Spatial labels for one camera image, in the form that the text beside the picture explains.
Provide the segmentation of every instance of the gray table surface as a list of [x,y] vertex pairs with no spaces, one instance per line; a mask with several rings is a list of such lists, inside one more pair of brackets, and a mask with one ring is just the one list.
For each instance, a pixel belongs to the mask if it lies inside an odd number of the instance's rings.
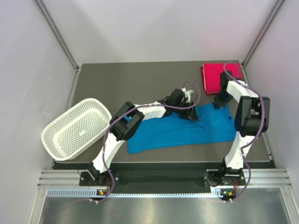
[[40,224],[291,224],[280,189],[247,189],[232,204],[219,198],[109,198],[61,212],[76,200],[47,197]]
[[[73,105],[86,98],[95,98],[103,103],[112,116],[127,101],[133,104],[152,103],[169,96],[175,88],[181,88],[186,80],[196,82],[201,88],[198,105],[212,102],[202,89],[200,67],[204,62],[148,62],[148,63],[104,63],[83,64],[76,88]],[[237,103],[229,103],[234,115]],[[222,161],[228,154],[232,141],[168,147],[129,154],[123,144],[113,162],[206,162]],[[102,139],[97,141],[72,162],[90,162],[100,152]],[[262,137],[251,147],[248,161],[269,161]]]

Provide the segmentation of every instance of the white wall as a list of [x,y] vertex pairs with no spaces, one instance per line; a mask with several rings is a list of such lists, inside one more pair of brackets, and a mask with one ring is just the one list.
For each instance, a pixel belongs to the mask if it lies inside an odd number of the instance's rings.
[[51,158],[43,128],[65,108],[75,71],[33,0],[0,1],[0,222],[25,223]]
[[287,0],[250,60],[252,87],[271,99],[268,135],[299,198],[299,1]]
[[276,0],[43,0],[77,63],[243,60]]

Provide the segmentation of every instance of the blue cloth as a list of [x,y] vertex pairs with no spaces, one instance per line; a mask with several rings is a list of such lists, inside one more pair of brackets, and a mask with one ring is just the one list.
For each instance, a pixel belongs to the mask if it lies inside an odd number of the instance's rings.
[[196,107],[196,112],[200,121],[180,119],[176,113],[143,121],[128,140],[128,152],[235,139],[235,120],[228,106],[215,110],[213,104],[207,104]]

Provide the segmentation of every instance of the white basket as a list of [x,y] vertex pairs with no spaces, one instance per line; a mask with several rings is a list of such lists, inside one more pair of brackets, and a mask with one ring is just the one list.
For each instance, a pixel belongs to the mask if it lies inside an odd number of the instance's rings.
[[102,103],[85,99],[45,127],[43,145],[55,160],[72,160],[104,135],[110,119]]

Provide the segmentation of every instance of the red towel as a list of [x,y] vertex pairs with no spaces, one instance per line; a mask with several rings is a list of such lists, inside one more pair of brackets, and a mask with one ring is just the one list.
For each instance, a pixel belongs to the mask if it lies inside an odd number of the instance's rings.
[[[224,63],[204,63],[203,67],[201,68],[203,87],[208,95],[213,95],[220,92],[220,73],[224,71],[223,65]],[[238,77],[242,78],[242,70],[239,63],[238,67]],[[232,71],[233,77],[237,77],[237,67],[235,66],[235,64],[227,64],[226,70]]]

